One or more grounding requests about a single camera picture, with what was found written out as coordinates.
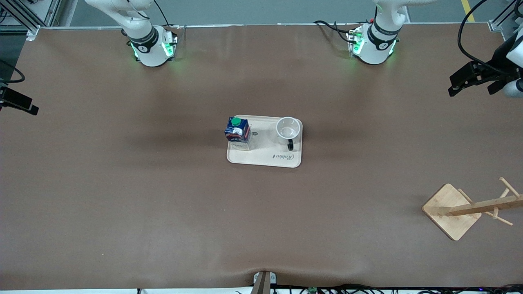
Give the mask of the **white smiley cup black handle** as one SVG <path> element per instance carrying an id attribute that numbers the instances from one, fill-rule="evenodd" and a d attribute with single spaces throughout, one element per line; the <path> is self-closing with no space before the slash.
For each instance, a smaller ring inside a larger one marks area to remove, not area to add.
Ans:
<path id="1" fill-rule="evenodd" d="M 276 123 L 278 140 L 289 152 L 295 151 L 302 136 L 302 124 L 293 117 L 282 117 Z"/>

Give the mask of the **blue milk carton green cap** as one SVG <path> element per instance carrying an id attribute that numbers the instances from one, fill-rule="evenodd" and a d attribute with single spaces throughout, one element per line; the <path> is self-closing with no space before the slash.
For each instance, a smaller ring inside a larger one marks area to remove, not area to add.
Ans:
<path id="1" fill-rule="evenodd" d="M 232 149 L 250 151 L 251 128 L 247 119 L 237 116 L 230 117 L 224 134 Z"/>

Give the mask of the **wooden cup rack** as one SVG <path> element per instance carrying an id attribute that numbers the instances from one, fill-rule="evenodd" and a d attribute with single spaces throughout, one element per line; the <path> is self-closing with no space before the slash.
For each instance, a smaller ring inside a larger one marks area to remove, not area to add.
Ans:
<path id="1" fill-rule="evenodd" d="M 483 215 L 512 226 L 499 212 L 523 207 L 523 192 L 518 192 L 506 179 L 499 180 L 505 187 L 501 195 L 479 202 L 447 183 L 428 199 L 422 212 L 452 241 L 460 240 Z"/>

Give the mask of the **cream plastic tray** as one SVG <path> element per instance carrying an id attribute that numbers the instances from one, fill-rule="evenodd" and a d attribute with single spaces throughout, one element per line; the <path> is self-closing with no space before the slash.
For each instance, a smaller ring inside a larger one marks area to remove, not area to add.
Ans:
<path id="1" fill-rule="evenodd" d="M 296 168 L 302 162 L 302 136 L 293 152 L 289 152 L 278 140 L 276 123 L 280 117 L 237 115 L 247 119 L 251 128 L 250 151 L 232 149 L 228 143 L 227 159 L 231 163 L 245 165 Z"/>

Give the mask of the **aluminium frame profile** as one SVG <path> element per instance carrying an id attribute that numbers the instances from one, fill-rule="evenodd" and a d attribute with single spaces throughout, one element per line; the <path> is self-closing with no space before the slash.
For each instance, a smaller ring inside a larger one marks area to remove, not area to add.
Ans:
<path id="1" fill-rule="evenodd" d="M 523 0 L 505 0 L 507 5 L 489 20 L 492 31 L 503 32 L 512 35 L 518 32 L 523 26 Z"/>
<path id="2" fill-rule="evenodd" d="M 65 0 L 0 0 L 0 36 L 34 40 L 41 28 L 58 24 Z"/>

